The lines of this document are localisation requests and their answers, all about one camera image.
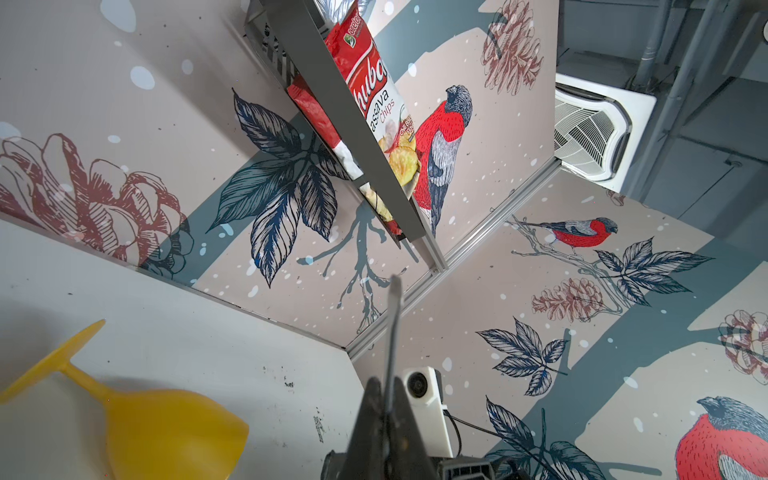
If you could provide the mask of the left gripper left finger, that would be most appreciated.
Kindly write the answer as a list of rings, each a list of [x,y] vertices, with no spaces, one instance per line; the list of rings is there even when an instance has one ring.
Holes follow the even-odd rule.
[[[385,478],[385,410],[381,381],[371,377],[346,452],[331,450],[324,459],[322,480]]]

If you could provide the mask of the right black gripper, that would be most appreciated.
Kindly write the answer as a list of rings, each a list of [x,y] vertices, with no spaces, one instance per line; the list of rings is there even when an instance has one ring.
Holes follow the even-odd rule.
[[[434,458],[437,476],[442,480],[528,480],[530,475],[508,457],[495,460],[460,456]]]

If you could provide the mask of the orange black screwdriver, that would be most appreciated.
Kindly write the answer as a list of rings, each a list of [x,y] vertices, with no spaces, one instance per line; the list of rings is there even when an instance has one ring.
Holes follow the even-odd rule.
[[[397,275],[393,275],[390,279],[387,297],[387,326],[389,337],[387,342],[386,375],[383,380],[384,413],[386,415],[389,415],[392,412],[394,404],[396,343],[403,305],[402,295],[403,289],[401,278]]]

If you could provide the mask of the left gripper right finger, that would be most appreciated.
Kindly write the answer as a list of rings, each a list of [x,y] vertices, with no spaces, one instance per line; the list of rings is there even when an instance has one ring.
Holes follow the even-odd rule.
[[[396,392],[388,413],[388,478],[437,480],[437,471],[426,453],[406,394]]]

